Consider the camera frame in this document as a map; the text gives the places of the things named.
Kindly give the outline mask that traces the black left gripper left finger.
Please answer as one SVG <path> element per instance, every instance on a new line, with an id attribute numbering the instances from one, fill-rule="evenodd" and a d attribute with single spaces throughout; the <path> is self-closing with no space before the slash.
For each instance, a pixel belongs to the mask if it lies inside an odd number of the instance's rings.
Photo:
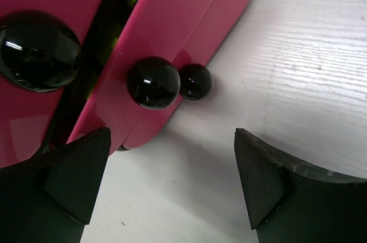
<path id="1" fill-rule="evenodd" d="M 100 128 L 1 169 L 1 242 L 80 242 L 111 147 Z"/>

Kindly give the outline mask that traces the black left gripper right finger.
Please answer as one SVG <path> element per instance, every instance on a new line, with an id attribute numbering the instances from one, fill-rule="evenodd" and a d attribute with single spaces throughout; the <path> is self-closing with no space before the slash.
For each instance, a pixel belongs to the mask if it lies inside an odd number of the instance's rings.
<path id="1" fill-rule="evenodd" d="M 365 242 L 366 180 L 299 159 L 238 128 L 234 150 L 260 242 Z"/>

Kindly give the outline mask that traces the black pink drawer organizer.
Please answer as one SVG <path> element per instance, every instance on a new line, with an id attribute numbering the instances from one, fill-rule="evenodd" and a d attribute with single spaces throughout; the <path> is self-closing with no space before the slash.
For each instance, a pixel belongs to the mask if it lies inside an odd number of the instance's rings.
<path id="1" fill-rule="evenodd" d="M 110 150 L 151 140 L 250 0 L 1 0 L 1 167 L 99 128 Z"/>

